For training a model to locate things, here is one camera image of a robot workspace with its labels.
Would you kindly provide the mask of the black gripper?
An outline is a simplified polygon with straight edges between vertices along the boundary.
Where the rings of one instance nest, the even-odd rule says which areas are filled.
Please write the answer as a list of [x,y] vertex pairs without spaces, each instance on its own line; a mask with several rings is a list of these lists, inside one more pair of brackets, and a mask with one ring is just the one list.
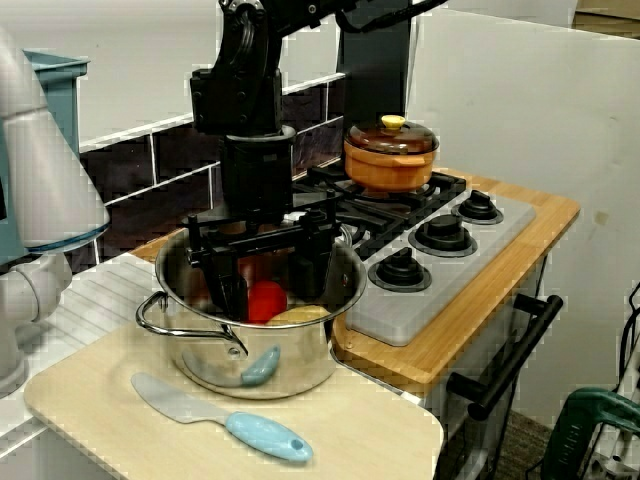
[[224,202],[185,221],[188,261],[201,267],[214,311],[228,319],[248,315],[247,283],[238,270],[238,258],[248,255],[292,247],[293,293],[315,299],[325,290],[340,195],[293,192],[294,137],[289,126],[276,135],[224,137]]

